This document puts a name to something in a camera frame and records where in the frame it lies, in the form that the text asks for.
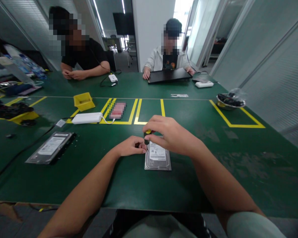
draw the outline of metal bowl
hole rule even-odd
[[[239,106],[239,107],[231,106],[231,105],[228,105],[228,104],[222,102],[222,101],[219,99],[218,95],[216,95],[216,98],[218,99],[218,102],[216,103],[216,104],[218,105],[218,107],[219,107],[220,109],[223,109],[223,110],[226,110],[226,111],[233,111],[233,110],[235,110],[236,108],[242,108],[242,107],[245,107],[245,105],[246,105],[246,102],[243,101],[243,103],[244,103],[243,106]]]
[[[5,88],[9,88],[11,86],[14,86],[18,84],[17,81],[8,81],[8,82],[3,82],[3,83],[0,83],[0,89],[5,89]]]

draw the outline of black laptop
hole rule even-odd
[[[148,84],[172,83],[181,80],[189,80],[190,78],[192,78],[191,74],[187,73],[184,68],[153,71],[150,72]]]

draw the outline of hand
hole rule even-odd
[[[147,152],[147,146],[144,142],[145,140],[141,137],[131,136],[120,144],[116,145],[113,150],[115,150],[119,156],[145,154]]]
[[[148,80],[149,77],[150,77],[150,70],[145,68],[145,70],[143,71],[142,78]]]
[[[69,76],[75,80],[84,80],[87,78],[87,73],[84,70],[75,70],[70,72]]]
[[[142,131],[145,132],[148,129],[160,132],[163,138],[151,134],[146,135],[145,139],[177,154],[193,157],[196,149],[204,146],[202,141],[171,117],[154,115],[142,128]]]
[[[187,69],[186,69],[186,72],[187,73],[189,73],[189,74],[191,74],[192,76],[194,75],[194,70],[191,68],[191,67],[188,67]]]
[[[67,70],[67,69],[63,69],[62,74],[64,76],[64,78],[66,79],[72,79],[69,74],[71,73],[71,71]]]

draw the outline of black cap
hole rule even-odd
[[[50,29],[53,29],[53,34],[70,35],[70,26],[77,24],[77,22],[65,8],[57,6],[50,7],[49,24]]]
[[[178,19],[171,18],[167,21],[164,33],[168,37],[178,37],[182,32],[182,24]]]

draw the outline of green table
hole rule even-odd
[[[40,115],[37,125],[22,127],[0,120],[0,170],[21,149],[40,137],[60,118],[78,113],[73,96],[90,92],[96,107],[125,101],[122,120],[113,125],[66,124],[55,131],[79,136],[55,165],[24,161],[52,134],[20,155],[0,177],[0,201],[61,204],[79,181],[116,144],[142,127],[154,114],[173,117],[200,138],[249,192],[268,216],[298,218],[298,149],[254,112],[221,111],[213,103],[219,84],[198,89],[193,82],[148,85],[141,73],[118,75],[119,84],[101,88],[104,76],[68,81],[60,72],[49,75],[44,89],[26,100]],[[173,98],[171,94],[188,94]],[[3,97],[5,103],[15,98]],[[13,139],[5,135],[16,134]],[[103,207],[175,212],[211,212],[190,159],[170,153],[172,171],[147,171],[144,155],[121,158],[115,167]]]

